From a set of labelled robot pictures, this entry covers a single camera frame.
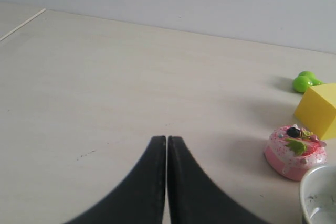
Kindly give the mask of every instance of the blackberry decoration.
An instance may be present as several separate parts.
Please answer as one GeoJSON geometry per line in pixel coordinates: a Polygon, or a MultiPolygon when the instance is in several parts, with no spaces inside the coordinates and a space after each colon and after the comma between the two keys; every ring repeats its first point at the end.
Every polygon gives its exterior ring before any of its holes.
{"type": "Polygon", "coordinates": [[[288,128],[286,133],[290,137],[294,137],[294,138],[300,137],[300,130],[295,127],[288,128]]]}

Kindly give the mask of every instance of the green leaf decoration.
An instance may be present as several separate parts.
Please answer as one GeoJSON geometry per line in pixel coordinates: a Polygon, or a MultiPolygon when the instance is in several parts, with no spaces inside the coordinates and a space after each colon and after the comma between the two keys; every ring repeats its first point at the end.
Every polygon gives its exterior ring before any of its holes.
{"type": "Polygon", "coordinates": [[[300,141],[296,141],[294,139],[291,139],[291,138],[287,138],[285,139],[288,144],[286,144],[286,146],[291,150],[291,151],[294,151],[295,154],[297,155],[302,155],[303,153],[305,153],[305,151],[307,150],[307,147],[305,144],[303,144],[302,142],[300,141]]]}

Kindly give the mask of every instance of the pink frosting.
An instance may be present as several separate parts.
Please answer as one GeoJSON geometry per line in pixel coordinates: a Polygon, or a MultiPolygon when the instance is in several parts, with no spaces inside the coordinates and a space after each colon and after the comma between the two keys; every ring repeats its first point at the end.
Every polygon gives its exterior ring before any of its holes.
{"type": "Polygon", "coordinates": [[[267,161],[278,173],[293,180],[301,180],[307,170],[327,162],[327,153],[324,147],[320,147],[309,155],[296,155],[286,146],[288,142],[285,139],[290,138],[286,131],[290,127],[275,130],[269,137],[264,152],[267,161]]]}

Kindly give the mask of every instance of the bowl rim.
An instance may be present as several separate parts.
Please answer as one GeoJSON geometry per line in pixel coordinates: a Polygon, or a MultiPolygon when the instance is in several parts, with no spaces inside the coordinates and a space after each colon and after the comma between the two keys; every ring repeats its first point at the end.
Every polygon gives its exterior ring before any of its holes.
{"type": "Polygon", "coordinates": [[[320,169],[324,169],[324,168],[327,168],[327,167],[335,167],[336,168],[336,165],[331,165],[331,164],[323,164],[323,165],[318,165],[318,166],[315,166],[311,169],[309,169],[305,175],[302,177],[302,180],[300,182],[300,189],[299,189],[299,196],[300,196],[300,205],[301,205],[301,210],[303,212],[303,216],[305,218],[305,221],[307,222],[307,224],[312,224],[311,222],[311,219],[309,217],[309,214],[308,214],[308,211],[307,211],[307,208],[306,208],[306,203],[305,203],[305,194],[303,192],[303,189],[305,187],[305,182],[307,180],[307,177],[316,172],[317,170],[320,170],[320,169]]]}

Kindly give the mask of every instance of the ceramic bowl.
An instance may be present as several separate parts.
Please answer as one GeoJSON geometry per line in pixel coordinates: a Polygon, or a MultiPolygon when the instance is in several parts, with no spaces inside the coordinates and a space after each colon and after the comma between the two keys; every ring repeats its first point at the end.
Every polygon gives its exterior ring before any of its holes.
{"type": "Polygon", "coordinates": [[[307,171],[300,183],[304,224],[336,223],[336,166],[320,165],[307,171]]]}

